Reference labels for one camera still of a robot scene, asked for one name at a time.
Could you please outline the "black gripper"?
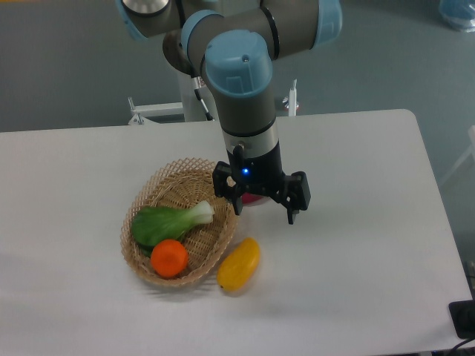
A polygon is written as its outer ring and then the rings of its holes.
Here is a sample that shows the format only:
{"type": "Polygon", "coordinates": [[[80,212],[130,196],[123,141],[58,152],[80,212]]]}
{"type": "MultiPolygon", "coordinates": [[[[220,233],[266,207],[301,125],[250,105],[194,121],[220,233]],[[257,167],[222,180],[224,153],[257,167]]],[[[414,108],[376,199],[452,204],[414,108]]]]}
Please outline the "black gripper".
{"type": "Polygon", "coordinates": [[[273,196],[273,200],[285,207],[287,221],[295,222],[300,211],[306,211],[311,200],[307,175],[297,171],[291,175],[283,173],[280,142],[264,154],[253,158],[236,157],[227,153],[229,164],[219,161],[212,173],[214,194],[232,204],[235,215],[243,210],[242,195],[273,196]],[[231,186],[229,178],[235,181],[231,186]]]}

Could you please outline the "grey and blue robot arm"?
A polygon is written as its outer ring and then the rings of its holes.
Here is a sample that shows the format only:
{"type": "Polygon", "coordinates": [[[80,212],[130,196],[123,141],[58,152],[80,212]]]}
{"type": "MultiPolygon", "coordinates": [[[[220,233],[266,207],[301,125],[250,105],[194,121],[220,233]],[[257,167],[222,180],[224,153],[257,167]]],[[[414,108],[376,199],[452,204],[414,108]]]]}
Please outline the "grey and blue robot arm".
{"type": "Polygon", "coordinates": [[[268,197],[285,207],[290,223],[307,210],[307,175],[285,174],[274,96],[272,63],[335,39],[342,27],[338,1],[261,1],[224,16],[209,1],[118,1],[135,39],[179,36],[178,56],[210,90],[228,155],[216,164],[214,192],[240,214],[242,196],[268,197]]]}

